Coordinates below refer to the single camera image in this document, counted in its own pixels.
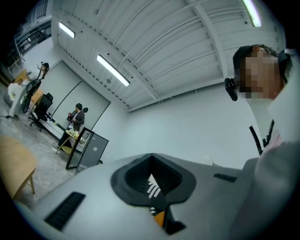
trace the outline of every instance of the black pants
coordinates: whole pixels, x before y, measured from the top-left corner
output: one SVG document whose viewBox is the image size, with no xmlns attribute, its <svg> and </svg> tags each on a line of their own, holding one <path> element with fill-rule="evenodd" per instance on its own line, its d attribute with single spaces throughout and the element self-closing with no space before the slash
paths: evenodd
<svg viewBox="0 0 300 240">
<path fill-rule="evenodd" d="M 69 134 L 67 134 L 66 132 L 64 132 L 64 134 L 62 135 L 61 139 L 58 141 L 58 146 L 60 147 L 64 142 L 65 140 L 70 137 Z M 69 148 L 72 148 L 72 145 L 70 143 L 70 140 L 67 140 L 67 142 L 64 144 L 64 146 L 66 147 L 69 147 Z"/>
</svg>

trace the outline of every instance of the white ceiling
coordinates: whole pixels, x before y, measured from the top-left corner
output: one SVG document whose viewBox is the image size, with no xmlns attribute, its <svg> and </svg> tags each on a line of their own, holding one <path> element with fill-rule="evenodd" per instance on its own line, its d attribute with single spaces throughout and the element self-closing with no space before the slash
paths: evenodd
<svg viewBox="0 0 300 240">
<path fill-rule="evenodd" d="M 240 0 L 56 0 L 52 37 L 73 66 L 89 73 L 87 82 L 132 111 L 233 76 L 240 46 L 282 49 L 281 27 L 255 4 L 261 28 L 252 26 Z M 58 21 L 76 37 L 61 32 Z M 125 87 L 103 68 L 98 54 L 131 84 Z"/>
</svg>

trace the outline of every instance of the desk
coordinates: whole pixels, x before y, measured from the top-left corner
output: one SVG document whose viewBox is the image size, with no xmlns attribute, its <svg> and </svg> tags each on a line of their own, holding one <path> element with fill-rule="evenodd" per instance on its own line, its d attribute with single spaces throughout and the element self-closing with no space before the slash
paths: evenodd
<svg viewBox="0 0 300 240">
<path fill-rule="evenodd" d="M 32 175 L 37 160 L 30 150 L 10 136 L 0 136 L 0 175 L 11 198 L 17 198 L 30 180 L 35 193 Z"/>
<path fill-rule="evenodd" d="M 63 142 L 63 144 L 57 149 L 56 153 L 60 150 L 63 149 L 67 154 L 71 154 L 72 149 L 69 147 L 65 147 L 65 143 L 70 139 L 70 137 L 74 138 L 75 140 L 77 140 L 78 136 L 75 137 L 72 134 L 70 134 L 69 130 L 66 130 L 66 133 L 69 134 L 69 137 L 66 139 L 66 141 Z"/>
</svg>

